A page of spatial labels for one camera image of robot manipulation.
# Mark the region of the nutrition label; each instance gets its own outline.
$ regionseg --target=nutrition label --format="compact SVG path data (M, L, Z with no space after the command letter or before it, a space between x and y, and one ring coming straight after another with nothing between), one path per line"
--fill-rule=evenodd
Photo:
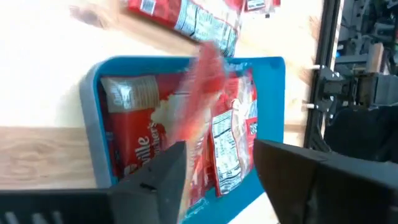
M234 54L239 27L238 13L223 0L214 0L218 7L204 9L200 2L181 0L180 14L174 29L196 40L213 40L226 56Z
M215 147L215 161L221 194L227 194L241 183L236 141L232 129L232 110L212 120L211 132Z

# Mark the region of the red snack bag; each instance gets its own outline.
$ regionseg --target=red snack bag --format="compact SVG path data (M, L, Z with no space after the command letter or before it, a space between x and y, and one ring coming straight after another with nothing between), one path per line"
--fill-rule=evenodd
M129 10L233 56L245 0L129 0Z
M216 103L224 84L223 59L212 43L205 43L198 58L176 92L180 97L175 122L174 140L187 144L187 173L185 178L180 220L192 205L192 195L204 196L203 148L206 145L211 119L211 108Z
M224 92L212 109L210 147L215 167L216 193L237 187L252 169L246 120L253 103L251 69L241 77L230 74Z
M133 173L168 146L173 128L164 111L183 73L104 77L109 119L124 175Z
M103 117L106 142L108 143L109 158L112 166L112 173L118 179L122 178L122 172L119 166L119 151L114 141L114 134L112 129L112 122L108 113L108 104L106 102L106 93L104 88L100 85L98 87L99 106Z

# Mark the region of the white surface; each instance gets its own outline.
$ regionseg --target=white surface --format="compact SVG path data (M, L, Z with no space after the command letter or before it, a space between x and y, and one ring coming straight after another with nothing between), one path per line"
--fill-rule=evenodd
M0 126L84 127L77 84L94 64L167 55L68 13L48 0L0 2Z

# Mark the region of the wooden block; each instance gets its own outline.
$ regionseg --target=wooden block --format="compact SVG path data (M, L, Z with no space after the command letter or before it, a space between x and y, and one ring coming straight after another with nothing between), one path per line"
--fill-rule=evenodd
M0 128L0 189L96 187L84 128Z
M366 62L366 73L377 73L381 70L384 47L382 43L373 44L369 48L368 61Z

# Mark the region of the blue tray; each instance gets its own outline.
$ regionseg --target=blue tray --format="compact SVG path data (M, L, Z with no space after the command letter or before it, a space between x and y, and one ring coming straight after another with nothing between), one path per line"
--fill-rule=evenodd
M90 144L96 183L99 188L117 184L113 176L98 98L98 82L102 75L137 76L145 73L172 73L188 66L188 57L114 57L95 65L80 83L80 100ZM229 62L248 62L253 67L257 88L257 138L283 142L285 104L285 63L281 57L228 58ZM253 170L242 184L222 198L215 190L206 193L205 206L185 223L228 223L264 190Z

